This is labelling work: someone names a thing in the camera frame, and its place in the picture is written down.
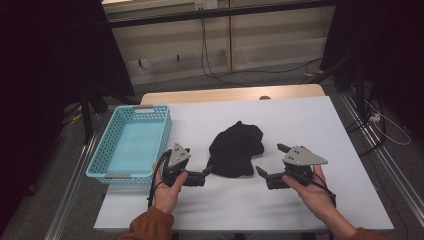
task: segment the table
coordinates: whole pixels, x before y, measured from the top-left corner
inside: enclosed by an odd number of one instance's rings
[[[285,89],[290,94],[279,95],[274,91],[276,89]],[[207,148],[220,131],[238,120],[256,124],[264,132],[265,152],[252,159],[253,166],[260,166],[269,173],[281,172],[283,154],[277,150],[276,144],[307,146],[329,161],[323,166],[329,188],[338,196],[339,211],[354,226],[393,229],[330,99],[323,96],[322,89],[321,96],[295,98],[296,89],[299,90],[299,86],[267,87],[257,95],[260,89],[230,89],[224,92],[234,92],[238,101],[220,102],[213,101],[217,98],[214,93],[223,90],[164,93],[164,96],[178,96],[175,103],[169,105],[173,127],[168,145],[178,141],[189,147],[192,157],[187,169],[201,171],[209,157]],[[315,89],[313,92],[320,95],[320,87],[305,86],[303,90],[306,89]],[[268,93],[280,99],[250,100]],[[205,101],[194,102],[196,95],[204,96]],[[148,94],[142,103],[161,103],[158,96],[160,94]],[[149,186],[109,186],[94,228],[127,230],[130,221],[147,209],[148,190]],[[177,232],[308,232],[326,229],[295,191],[270,191],[256,172],[252,178],[245,179],[210,175],[204,187],[184,187],[173,214],[176,218],[173,229]]]

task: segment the blue plastic basket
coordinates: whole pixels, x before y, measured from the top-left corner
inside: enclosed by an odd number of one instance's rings
[[[166,150],[170,129],[167,105],[117,107],[87,176],[105,184],[151,183],[152,165]]]

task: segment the black cloth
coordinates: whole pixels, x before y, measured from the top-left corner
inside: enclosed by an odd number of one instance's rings
[[[213,165],[212,173],[223,177],[252,176],[252,156],[264,152],[262,137],[257,126],[238,121],[216,136],[209,147],[211,156],[207,166]]]

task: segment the gray carpet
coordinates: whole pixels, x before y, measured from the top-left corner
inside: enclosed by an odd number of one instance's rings
[[[302,64],[263,67],[255,69],[255,71],[284,71],[300,65]],[[316,70],[318,66],[319,62],[314,62],[308,66],[308,69]],[[302,67],[286,73],[236,73],[222,77],[221,80],[246,86],[290,85],[301,83],[304,80],[304,72],[305,68]],[[349,125],[353,118],[341,101],[341,95],[349,93],[338,93],[334,88],[332,79],[326,80],[321,85],[325,93],[333,101],[341,121],[345,126]],[[233,87],[241,86],[219,82],[206,76],[198,76],[161,82],[159,84],[150,83],[134,86],[136,97],[133,98],[139,101],[145,93],[149,92]],[[110,98],[106,98],[106,102],[109,105],[120,104]],[[386,115],[394,122],[401,123],[401,118],[390,110],[390,106],[384,105]],[[394,139],[403,140],[404,138],[402,133],[391,124],[387,125],[387,133]],[[358,153],[370,148],[360,131],[354,131],[349,136]],[[44,239],[80,157],[83,141],[84,128],[81,121],[64,126],[49,164],[45,167],[43,174],[36,183],[36,194],[26,197],[22,201],[20,208],[11,219],[1,240]],[[424,193],[424,184],[422,184],[424,181],[422,178],[424,169],[423,141],[412,136],[412,142],[407,146],[400,146],[389,140],[386,140],[384,146],[390,151],[390,154],[407,179],[422,196]],[[393,239],[422,239],[422,236],[424,236],[423,226],[411,211],[408,203],[376,155],[370,153],[362,157],[361,161],[372,182],[377,186],[377,192],[395,226],[395,230],[384,234]],[[101,185],[97,181],[85,177],[85,175],[83,176],[80,189],[60,239],[115,239],[119,235],[119,233],[108,234],[93,229],[106,189],[107,186]]]

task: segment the brown sleeve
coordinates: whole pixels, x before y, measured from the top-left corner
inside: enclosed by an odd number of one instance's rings
[[[363,228],[358,228],[356,234],[351,238],[351,240],[387,240],[388,237],[385,237],[381,234],[368,231]]]
[[[151,206],[131,222],[130,232],[117,240],[170,240],[174,217]]]

